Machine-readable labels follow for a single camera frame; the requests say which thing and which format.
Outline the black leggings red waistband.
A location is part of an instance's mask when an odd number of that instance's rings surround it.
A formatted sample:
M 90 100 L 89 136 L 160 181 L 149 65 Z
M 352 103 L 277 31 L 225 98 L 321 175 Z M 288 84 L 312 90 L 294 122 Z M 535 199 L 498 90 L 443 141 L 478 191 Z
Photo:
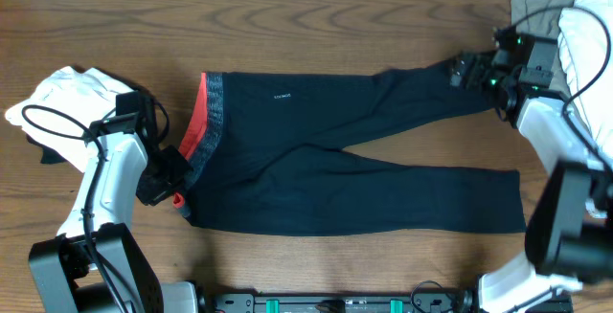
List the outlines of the black leggings red waistband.
M 193 226 L 258 235 L 526 228 L 515 170 L 404 166 L 352 145 L 488 110 L 448 65 L 372 76 L 205 72 L 179 147 L 177 209 Z

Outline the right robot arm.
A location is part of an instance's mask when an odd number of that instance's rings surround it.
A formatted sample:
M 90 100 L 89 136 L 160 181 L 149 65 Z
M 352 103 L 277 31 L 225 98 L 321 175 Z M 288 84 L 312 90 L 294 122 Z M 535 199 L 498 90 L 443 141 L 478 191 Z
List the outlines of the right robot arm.
M 490 52 L 462 52 L 453 87 L 477 91 L 526 138 L 549 179 L 525 233 L 524 249 L 482 275 L 473 289 L 415 290 L 425 312 L 570 312 L 571 295 L 612 276 L 612 162 L 579 130 L 570 102 L 551 89 L 551 38 L 495 33 Z

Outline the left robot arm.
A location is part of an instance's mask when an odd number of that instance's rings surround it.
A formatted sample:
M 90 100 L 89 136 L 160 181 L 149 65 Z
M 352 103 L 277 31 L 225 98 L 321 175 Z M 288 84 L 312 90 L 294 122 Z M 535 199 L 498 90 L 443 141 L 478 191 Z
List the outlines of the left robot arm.
M 134 204 L 155 206 L 181 190 L 191 167 L 162 148 L 161 105 L 133 91 L 84 126 L 79 140 L 92 155 L 73 209 L 57 236 L 32 246 L 28 263 L 48 312 L 196 312 L 189 281 L 163 284 L 130 231 Z

